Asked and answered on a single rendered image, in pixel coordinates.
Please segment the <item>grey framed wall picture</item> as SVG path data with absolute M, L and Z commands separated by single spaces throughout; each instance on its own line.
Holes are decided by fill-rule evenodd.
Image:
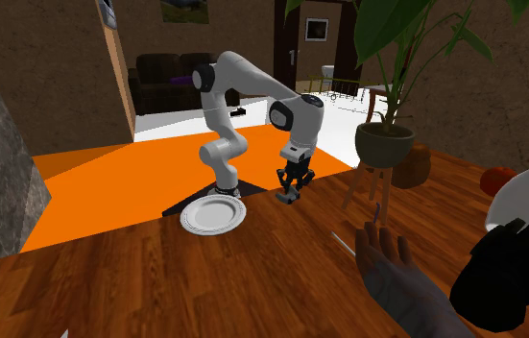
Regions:
M 113 29 L 117 29 L 116 16 L 113 10 L 111 0 L 97 0 L 98 7 L 103 18 L 104 24 Z

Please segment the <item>dark brown sofa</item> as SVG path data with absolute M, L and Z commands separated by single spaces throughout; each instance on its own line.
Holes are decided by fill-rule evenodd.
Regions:
M 202 63 L 213 63 L 218 54 L 143 54 L 129 69 L 129 86 L 137 115 L 201 109 L 201 92 L 191 75 Z

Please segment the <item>white round plate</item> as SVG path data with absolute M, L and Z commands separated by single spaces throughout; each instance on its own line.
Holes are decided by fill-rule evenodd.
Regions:
M 187 205 L 180 214 L 180 224 L 190 233 L 220 235 L 236 229 L 245 219 L 243 202 L 229 195 L 208 195 Z

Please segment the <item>black bulky object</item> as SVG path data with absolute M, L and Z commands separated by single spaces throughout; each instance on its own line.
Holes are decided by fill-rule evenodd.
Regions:
M 493 228 L 470 254 L 449 295 L 456 312 L 495 333 L 523 324 L 529 305 L 529 224 L 516 218 Z

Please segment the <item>dark door frame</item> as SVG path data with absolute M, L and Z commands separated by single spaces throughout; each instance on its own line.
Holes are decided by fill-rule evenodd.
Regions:
M 300 7 L 285 12 L 288 0 L 275 0 L 273 76 L 294 89 L 296 83 L 320 75 L 324 65 L 334 67 L 333 75 L 342 80 L 360 80 L 357 64 L 354 4 L 342 0 L 306 0 Z M 306 20 L 326 19 L 325 41 L 306 39 Z

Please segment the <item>thin silver stick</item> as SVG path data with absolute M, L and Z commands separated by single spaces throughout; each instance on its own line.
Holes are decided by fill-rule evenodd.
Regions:
M 345 248 L 353 257 L 356 257 L 355 251 L 345 241 L 343 241 L 334 231 L 331 231 L 330 233 L 332 237 L 336 239 L 343 248 Z

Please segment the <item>dark hand figure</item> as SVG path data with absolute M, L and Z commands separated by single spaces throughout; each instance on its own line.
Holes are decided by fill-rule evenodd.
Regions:
M 476 338 L 416 265 L 405 237 L 394 241 L 367 222 L 355 232 L 355 260 L 371 297 L 411 338 Z

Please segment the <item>small wooden side table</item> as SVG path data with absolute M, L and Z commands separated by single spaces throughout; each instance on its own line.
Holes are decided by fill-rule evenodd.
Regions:
M 369 91 L 369 108 L 368 108 L 366 122 L 370 123 L 373 118 L 376 97 L 377 96 L 387 97 L 387 94 L 390 88 L 386 88 L 384 84 L 375 84 L 375 85 L 367 85 L 365 86 L 365 89 Z

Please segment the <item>white framed dark wall picture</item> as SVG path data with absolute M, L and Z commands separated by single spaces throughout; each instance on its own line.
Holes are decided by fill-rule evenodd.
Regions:
M 325 42 L 328 35 L 327 18 L 307 17 L 305 20 L 304 40 L 308 42 Z

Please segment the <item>green plant in grey pot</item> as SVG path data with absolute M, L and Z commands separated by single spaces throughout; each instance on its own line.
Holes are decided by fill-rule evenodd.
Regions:
M 409 93 L 403 90 L 410 64 L 430 30 L 427 17 L 437 0 L 351 0 L 357 17 L 354 24 L 354 48 L 357 63 L 379 57 L 389 43 L 398 46 L 393 82 L 383 80 L 387 92 L 387 113 L 379 122 L 366 122 L 356 127 L 355 147 L 363 165 L 372 168 L 393 168 L 409 154 L 415 133 L 396 125 L 396 111 Z

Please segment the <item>wooden stool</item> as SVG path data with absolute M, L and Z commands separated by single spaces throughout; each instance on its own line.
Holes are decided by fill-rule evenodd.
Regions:
M 345 199 L 342 202 L 341 208 L 342 209 L 346 209 L 347 208 L 347 206 L 349 204 L 349 201 L 352 198 L 355 189 L 357 188 L 357 186 L 358 186 L 359 182 L 361 181 L 361 179 L 363 178 L 364 174 L 367 173 L 368 169 L 372 169 L 373 170 L 372 171 L 373 177 L 372 177 L 370 194 L 369 194 L 369 200 L 370 201 L 372 201 L 374 199 L 375 190 L 376 190 L 376 187 L 377 187 L 377 181 L 380 179 L 380 176 L 383 176 L 383 181 L 382 181 L 382 199 L 381 199 L 381 203 L 380 203 L 379 216 L 380 216 L 381 224 L 382 225 L 386 225 L 387 222 L 388 222 L 388 208 L 389 208 L 389 201 L 390 201 L 390 196 L 391 196 L 391 186 L 392 186 L 391 185 L 391 181 L 392 181 L 392 174 L 393 174 L 393 169 L 392 168 L 384 168 L 384 169 L 375 168 L 375 167 L 371 167 L 371 166 L 365 164 L 364 162 L 360 161 L 358 166 L 357 166 L 354 179 L 352 180 L 351 184 L 349 185 L 349 189 L 348 189 L 347 195 L 346 195 Z

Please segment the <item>green landscape wall picture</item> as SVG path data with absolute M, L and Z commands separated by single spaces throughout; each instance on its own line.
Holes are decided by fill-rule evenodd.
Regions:
M 208 24 L 207 0 L 159 0 L 162 19 L 167 23 Z

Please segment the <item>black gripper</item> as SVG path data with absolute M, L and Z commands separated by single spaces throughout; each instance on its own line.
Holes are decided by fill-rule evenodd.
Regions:
M 310 158 L 306 158 L 299 163 L 287 161 L 286 171 L 277 169 L 279 183 L 283 188 L 283 193 L 276 193 L 276 197 L 284 204 L 290 205 L 300 197 L 299 190 L 292 185 L 293 180 L 299 182 L 299 189 L 307 186 L 315 177 L 315 172 L 309 168 Z

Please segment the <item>red orange fruit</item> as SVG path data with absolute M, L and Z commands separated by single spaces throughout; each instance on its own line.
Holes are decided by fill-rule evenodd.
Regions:
M 480 178 L 480 189 L 487 195 L 494 197 L 496 193 L 516 175 L 517 172 L 509 167 L 490 168 L 486 170 Z

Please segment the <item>golden railing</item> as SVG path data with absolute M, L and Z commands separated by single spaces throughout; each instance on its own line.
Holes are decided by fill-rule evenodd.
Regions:
M 364 84 L 355 80 L 336 79 L 323 75 L 309 75 L 306 93 L 322 94 L 328 97 L 357 98 L 361 96 Z

